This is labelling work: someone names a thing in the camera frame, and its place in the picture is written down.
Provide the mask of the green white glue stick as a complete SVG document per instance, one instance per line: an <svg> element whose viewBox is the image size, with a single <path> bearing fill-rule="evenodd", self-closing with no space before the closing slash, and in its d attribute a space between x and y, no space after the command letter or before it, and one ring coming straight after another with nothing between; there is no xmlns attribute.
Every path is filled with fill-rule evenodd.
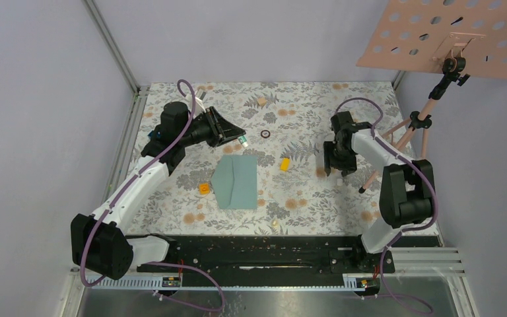
<svg viewBox="0 0 507 317"><path fill-rule="evenodd" d="M246 139L246 137L245 137L245 136L241 136L241 137L239 137L239 138L238 138L238 141L239 141L239 143L241 144L241 146L242 146L243 148L247 148L247 147L249 146L248 140Z"/></svg>

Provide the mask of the teal paper envelope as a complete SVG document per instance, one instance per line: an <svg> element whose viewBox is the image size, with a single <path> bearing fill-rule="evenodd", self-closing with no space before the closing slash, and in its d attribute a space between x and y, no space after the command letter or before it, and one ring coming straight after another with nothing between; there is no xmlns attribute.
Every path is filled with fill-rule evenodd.
<svg viewBox="0 0 507 317"><path fill-rule="evenodd" d="M211 185L220 209L257 209L257 157L224 155Z"/></svg>

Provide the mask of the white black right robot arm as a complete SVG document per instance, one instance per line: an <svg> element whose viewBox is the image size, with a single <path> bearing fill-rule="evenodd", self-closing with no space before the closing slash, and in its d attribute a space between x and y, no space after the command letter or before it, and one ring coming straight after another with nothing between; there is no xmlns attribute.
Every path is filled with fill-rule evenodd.
<svg viewBox="0 0 507 317"><path fill-rule="evenodd" d="M434 179L427 160L413 160L387 143L368 122L356 123L349 112L331 117L332 141L323 144L324 170L342 176L356 172L362 156L382 174L380 219L361 235L360 249L352 254L356 269L368 272L381 252L404 228L432 218Z"/></svg>

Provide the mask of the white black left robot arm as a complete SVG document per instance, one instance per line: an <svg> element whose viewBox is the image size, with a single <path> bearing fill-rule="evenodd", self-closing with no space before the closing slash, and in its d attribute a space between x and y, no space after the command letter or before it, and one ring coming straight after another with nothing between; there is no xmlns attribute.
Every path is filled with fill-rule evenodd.
<svg viewBox="0 0 507 317"><path fill-rule="evenodd" d="M199 143L219 147L245 135L244 129L224 119L214 107L195 115L184 102L167 103L127 178L91 214L78 214L71 221L73 263L80 267L83 283L92 285L86 280L87 270L113 280L152 262L162 271L173 270L179 255L169 241L159 234L127 237L132 220L175 171L187 147Z"/></svg>

